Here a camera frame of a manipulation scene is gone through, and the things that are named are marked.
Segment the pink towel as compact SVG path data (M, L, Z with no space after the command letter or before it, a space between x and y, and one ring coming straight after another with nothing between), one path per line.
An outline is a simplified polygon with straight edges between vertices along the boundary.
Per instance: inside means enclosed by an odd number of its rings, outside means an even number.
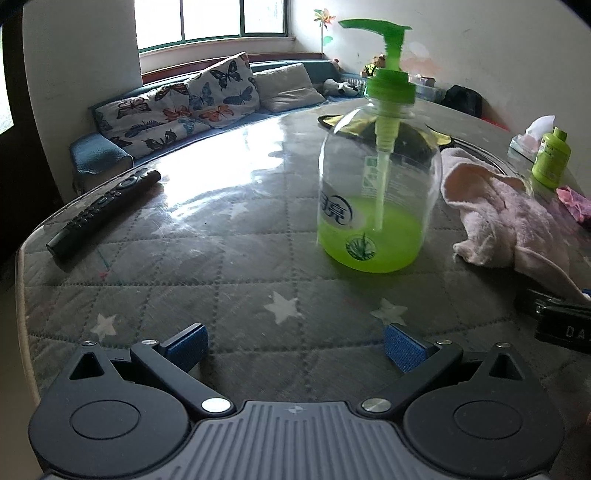
M447 148L441 158L441 195L459 211L467 235L453 246L457 256L475 266L512 266L565 300L590 303L569 275L568 251L556 220L521 179L495 173L461 148Z

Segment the clear green soap pump bottle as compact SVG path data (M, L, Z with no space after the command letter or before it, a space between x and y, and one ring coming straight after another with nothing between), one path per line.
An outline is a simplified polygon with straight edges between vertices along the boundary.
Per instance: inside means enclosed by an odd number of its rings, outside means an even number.
M442 160L434 146L394 148L400 123L426 130L414 114L415 85L401 70L407 27L346 19L342 28L382 36L386 67L366 81L362 106L346 113L377 117L377 142L329 132L318 158L318 242L332 259L366 273L390 273L415 261L440 193Z

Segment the magenta cloth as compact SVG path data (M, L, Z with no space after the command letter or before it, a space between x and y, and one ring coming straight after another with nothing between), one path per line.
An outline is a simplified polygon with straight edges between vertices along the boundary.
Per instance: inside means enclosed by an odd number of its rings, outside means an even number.
M556 189L556 195L573 219L584 224L591 219L591 201L569 186Z

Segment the small green bottle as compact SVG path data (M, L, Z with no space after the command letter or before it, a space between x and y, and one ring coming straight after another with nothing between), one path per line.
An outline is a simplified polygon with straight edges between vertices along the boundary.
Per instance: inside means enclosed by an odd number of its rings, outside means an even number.
M567 133L555 127L551 133L543 135L533 165L534 178L549 189L560 186L562 175L571 156L567 143Z

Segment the black remote control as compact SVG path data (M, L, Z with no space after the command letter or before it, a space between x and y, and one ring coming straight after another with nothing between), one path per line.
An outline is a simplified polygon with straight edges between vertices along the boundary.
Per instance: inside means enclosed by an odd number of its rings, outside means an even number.
M57 262L69 262L124 208L160 179L155 169L136 170L70 220L47 242L47 250Z

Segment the tissue pack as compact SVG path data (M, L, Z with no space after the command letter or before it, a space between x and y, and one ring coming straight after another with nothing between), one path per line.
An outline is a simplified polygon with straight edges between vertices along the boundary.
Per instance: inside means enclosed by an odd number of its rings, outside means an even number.
M555 125L554 115L545 115L534 120L524 133L512 138L509 147L526 159L534 162L545 134L551 133Z

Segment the blue sofa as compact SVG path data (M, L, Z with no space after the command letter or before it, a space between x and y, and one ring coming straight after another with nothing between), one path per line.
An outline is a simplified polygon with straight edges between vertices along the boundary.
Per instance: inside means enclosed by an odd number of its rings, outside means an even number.
M290 64L303 63L305 70L310 75L311 82L317 88L318 92L322 94L322 84L327 79L334 79L338 82L349 82L359 88L360 95L355 98L359 98L363 94L363 88L366 86L366 80L356 74L349 74L339 69L338 63L329 60L311 60L311 59L297 59L297 60L284 60L284 61L267 61L267 62L250 62L250 68L252 68L253 75L257 72L270 70L278 67L287 66ZM110 103L114 100L124 99L131 96L137 96L145 93L153 88L162 86L167 83L177 82L185 80L191 75L194 75L200 71L193 72L189 75L181 75L172 77L167 80L161 80L153 84L144 86L142 88L132 90L122 96L115 99L111 99L105 103L97 104L91 107L91 115L96 127L95 132L85 135L70 146L70 158L73 166L73 189L77 194L83 194L101 183L113 178L114 176L134 167L141 165L149 160L152 160L160 155L172 152L178 148L181 148L187 144L190 144L201 139L205 139L211 136L216 136L232 128L236 128L247 123L253 123L259 120L264 120L273 116L280 116L281 113L271 113L270 111L264 110L259 107L259 110L242 118L228 127L216 130L209 130L198 134L197 136L186 138L164 150L157 151L151 155L148 155L139 160L134 159L125 150L115 145L113 142L103 136L97 127L94 119L94 111L96 108ZM340 102L347 101L353 98L342 98L342 97L325 97L325 104L327 102Z

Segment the yellow black cloth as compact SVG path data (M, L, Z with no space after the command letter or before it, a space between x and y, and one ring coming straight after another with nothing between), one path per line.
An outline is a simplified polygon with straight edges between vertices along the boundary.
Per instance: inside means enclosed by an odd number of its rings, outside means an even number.
M322 115L318 116L318 124L335 135L354 139L366 144L375 144L377 135L375 133L377 117L353 118L346 121L342 127L337 128L339 123L344 121L344 115ZM394 142L394 148L403 147L424 147L436 145L439 149L451 147L454 140L451 136L440 133L427 127L426 130L417 129L412 125L401 122L399 135Z

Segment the black backpack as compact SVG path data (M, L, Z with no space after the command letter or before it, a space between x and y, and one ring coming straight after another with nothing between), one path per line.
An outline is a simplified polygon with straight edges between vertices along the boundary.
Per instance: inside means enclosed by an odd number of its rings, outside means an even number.
M483 97L478 92L463 86L453 85L449 88L441 104L476 118L482 117Z

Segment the clear storage box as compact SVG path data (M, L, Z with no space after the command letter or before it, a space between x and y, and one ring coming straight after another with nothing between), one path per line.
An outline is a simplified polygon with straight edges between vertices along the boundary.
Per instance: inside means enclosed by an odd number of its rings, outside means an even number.
M418 98L434 103L440 103L444 99L446 90L439 87L434 78L415 75L410 76L409 80L415 85Z

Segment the butterfly print pillow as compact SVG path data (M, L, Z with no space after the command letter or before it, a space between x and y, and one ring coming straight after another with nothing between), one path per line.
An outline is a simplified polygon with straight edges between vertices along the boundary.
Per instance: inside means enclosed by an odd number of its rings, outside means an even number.
M102 105L94 119L103 136L139 160L228 127L259 107L249 56L242 52L185 80Z

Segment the black white plush toy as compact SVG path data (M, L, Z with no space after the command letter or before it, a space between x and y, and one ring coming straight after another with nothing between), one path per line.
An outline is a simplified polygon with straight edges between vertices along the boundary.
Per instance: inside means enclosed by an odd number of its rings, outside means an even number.
M359 88L349 82L338 82L327 79L322 84L322 94L325 97L355 98L360 95Z

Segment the beige cushion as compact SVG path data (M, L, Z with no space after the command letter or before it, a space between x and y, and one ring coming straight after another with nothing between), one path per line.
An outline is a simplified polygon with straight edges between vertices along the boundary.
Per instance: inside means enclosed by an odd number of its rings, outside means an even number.
M259 89L260 107L281 113L325 102L311 82L303 63L290 64L254 74Z

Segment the plush bear toy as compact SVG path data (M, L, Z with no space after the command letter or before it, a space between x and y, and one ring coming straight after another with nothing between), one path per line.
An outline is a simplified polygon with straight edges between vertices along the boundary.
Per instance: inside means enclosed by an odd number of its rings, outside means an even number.
M361 76L363 78L373 77L379 69L384 69L384 67L386 67L386 55L375 55L372 61L363 67Z

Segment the colourful pinwheel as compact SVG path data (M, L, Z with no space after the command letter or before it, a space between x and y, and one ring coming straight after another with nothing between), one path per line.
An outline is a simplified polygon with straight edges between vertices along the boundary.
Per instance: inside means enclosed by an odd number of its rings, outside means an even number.
M329 26L332 25L332 21L335 20L335 16L332 15L328 9L315 9L315 22L318 22L320 26L321 36L321 53L324 53L325 46L332 41L332 36L327 34Z

